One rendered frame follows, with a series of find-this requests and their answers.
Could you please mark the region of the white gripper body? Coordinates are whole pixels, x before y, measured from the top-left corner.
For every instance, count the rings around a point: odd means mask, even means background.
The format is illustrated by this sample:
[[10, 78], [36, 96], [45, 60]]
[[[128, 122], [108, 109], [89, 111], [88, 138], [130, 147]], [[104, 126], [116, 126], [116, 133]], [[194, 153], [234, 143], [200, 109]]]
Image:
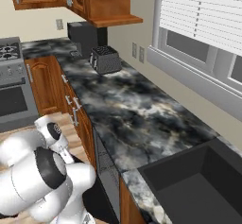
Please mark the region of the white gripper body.
[[63, 146], [60, 147], [60, 156], [67, 164], [73, 164], [75, 162], [68, 149]]

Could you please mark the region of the dark grey dishwasher door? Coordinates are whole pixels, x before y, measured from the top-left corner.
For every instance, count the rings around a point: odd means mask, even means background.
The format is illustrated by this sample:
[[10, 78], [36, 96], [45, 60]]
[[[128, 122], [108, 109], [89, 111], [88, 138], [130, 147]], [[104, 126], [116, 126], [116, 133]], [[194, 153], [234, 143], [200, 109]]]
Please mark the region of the dark grey dishwasher door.
[[93, 129], [93, 136], [97, 172], [117, 220], [120, 220], [119, 173], [95, 129]]

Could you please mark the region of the wooden base cupboard door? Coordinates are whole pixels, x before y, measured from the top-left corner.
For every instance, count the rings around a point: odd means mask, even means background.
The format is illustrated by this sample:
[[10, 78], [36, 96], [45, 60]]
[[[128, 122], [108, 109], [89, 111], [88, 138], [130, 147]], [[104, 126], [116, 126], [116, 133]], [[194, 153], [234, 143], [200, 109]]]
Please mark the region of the wooden base cupboard door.
[[25, 60], [30, 65], [33, 82], [31, 84], [40, 115], [67, 112], [58, 74], [55, 56]]

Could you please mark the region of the black coffee machine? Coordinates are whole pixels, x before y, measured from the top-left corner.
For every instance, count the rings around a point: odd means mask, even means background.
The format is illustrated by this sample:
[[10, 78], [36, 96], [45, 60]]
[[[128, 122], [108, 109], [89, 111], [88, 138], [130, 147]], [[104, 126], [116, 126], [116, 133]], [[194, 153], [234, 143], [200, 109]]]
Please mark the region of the black coffee machine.
[[108, 44], [107, 28], [95, 27], [88, 22], [68, 23], [67, 33], [84, 59], [90, 57], [92, 48]]

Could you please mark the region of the dark grey sink basin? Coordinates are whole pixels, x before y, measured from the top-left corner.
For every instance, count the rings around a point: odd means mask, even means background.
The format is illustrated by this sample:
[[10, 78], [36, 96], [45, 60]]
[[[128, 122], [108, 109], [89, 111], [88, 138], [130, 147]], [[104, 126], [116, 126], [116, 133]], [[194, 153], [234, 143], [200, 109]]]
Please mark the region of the dark grey sink basin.
[[220, 140], [138, 171], [173, 224], [242, 224], [242, 157]]

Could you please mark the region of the dark grey toaster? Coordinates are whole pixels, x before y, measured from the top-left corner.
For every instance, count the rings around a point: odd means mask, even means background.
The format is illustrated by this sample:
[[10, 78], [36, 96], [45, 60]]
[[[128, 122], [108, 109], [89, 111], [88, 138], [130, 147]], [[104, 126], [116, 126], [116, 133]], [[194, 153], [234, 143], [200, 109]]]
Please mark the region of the dark grey toaster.
[[118, 52], [108, 45], [91, 50], [90, 64], [100, 75], [115, 73], [122, 69]]

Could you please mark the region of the wooden cupboard under sink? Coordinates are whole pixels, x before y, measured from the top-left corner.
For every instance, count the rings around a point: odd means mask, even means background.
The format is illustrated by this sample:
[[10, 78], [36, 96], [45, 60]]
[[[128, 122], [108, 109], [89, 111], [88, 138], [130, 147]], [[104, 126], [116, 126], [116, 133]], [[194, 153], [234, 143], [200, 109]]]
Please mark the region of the wooden cupboard under sink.
[[122, 177], [119, 178], [119, 187], [121, 224], [146, 224]]

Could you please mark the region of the wooden drawer stack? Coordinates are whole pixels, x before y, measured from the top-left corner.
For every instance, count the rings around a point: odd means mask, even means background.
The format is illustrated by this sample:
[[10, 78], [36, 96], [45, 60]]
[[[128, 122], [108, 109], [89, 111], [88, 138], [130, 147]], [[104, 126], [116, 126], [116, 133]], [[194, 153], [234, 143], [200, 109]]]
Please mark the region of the wooden drawer stack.
[[[81, 143], [86, 152], [88, 160], [90, 161], [90, 163], [93, 167], [96, 167], [95, 143], [94, 143], [93, 128], [92, 128], [91, 121], [90, 121], [89, 117], [87, 116], [86, 112], [84, 111], [83, 106], [81, 107], [81, 109], [77, 108], [77, 106], [73, 100], [73, 97], [78, 98], [78, 96], [75, 93], [73, 87], [71, 86], [71, 82], [67, 77], [66, 77], [66, 79], [68, 80], [68, 82], [67, 83], [63, 82], [61, 75], [65, 75], [65, 74], [64, 74], [63, 70], [61, 69], [61, 65], [59, 63], [57, 63], [57, 68], [58, 68], [58, 74], [60, 76], [61, 89], [63, 92], [63, 101], [65, 103], [67, 112], [70, 115], [71, 123], [74, 125], [74, 128], [78, 134], [78, 137], [81, 140]], [[67, 104], [66, 99], [65, 99], [66, 95], [69, 96], [69, 100], [72, 102], [71, 105]], [[78, 126], [77, 127], [75, 126], [73, 110], [72, 110], [73, 107], [77, 110], [77, 117], [78, 117]]]

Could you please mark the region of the window with white blinds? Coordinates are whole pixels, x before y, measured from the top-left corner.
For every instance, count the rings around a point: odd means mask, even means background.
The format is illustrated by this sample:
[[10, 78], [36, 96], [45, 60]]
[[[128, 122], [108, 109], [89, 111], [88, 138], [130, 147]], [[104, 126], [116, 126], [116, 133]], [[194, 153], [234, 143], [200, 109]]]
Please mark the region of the window with white blinds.
[[242, 0], [155, 0], [147, 60], [242, 122]]

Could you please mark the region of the grey stove with oven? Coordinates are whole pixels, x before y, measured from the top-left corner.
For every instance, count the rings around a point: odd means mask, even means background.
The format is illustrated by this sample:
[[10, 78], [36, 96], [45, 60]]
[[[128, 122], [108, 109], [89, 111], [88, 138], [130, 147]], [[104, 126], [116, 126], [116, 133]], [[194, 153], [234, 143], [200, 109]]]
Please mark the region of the grey stove with oven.
[[0, 39], [0, 132], [30, 126], [38, 117], [20, 38]]

